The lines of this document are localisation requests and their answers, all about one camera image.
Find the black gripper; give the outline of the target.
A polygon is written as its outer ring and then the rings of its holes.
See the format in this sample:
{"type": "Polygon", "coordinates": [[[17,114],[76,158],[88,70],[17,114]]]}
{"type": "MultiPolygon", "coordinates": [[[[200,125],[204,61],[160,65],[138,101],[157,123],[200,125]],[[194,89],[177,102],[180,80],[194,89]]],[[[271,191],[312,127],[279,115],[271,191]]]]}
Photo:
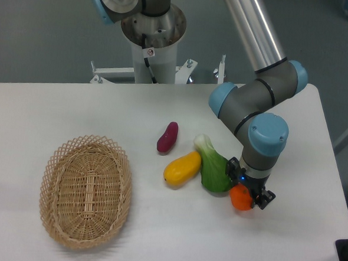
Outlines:
{"type": "Polygon", "coordinates": [[[236,157],[228,160],[225,173],[229,178],[229,188],[241,183],[248,189],[252,197],[251,208],[258,207],[264,210],[276,197],[272,191],[265,190],[265,184],[270,176],[263,178],[250,177],[246,169],[240,167],[239,160],[236,157]]]}

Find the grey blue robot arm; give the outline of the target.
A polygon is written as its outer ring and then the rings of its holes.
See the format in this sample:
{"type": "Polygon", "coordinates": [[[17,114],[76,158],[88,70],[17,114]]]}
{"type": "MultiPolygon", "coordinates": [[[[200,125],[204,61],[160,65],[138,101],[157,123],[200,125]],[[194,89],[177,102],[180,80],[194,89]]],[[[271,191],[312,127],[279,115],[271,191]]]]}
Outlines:
{"type": "MultiPolygon", "coordinates": [[[[225,162],[235,185],[247,188],[251,205],[265,208],[275,194],[265,184],[286,146],[288,125],[270,112],[302,91],[305,68],[286,58],[262,0],[224,0],[254,68],[255,80],[242,87],[218,84],[209,97],[216,117],[243,145],[242,155],[225,162]]],[[[176,44],[186,30],[183,12],[170,0],[92,0],[105,24],[120,23],[135,49],[136,83],[176,83],[176,44]]]]}

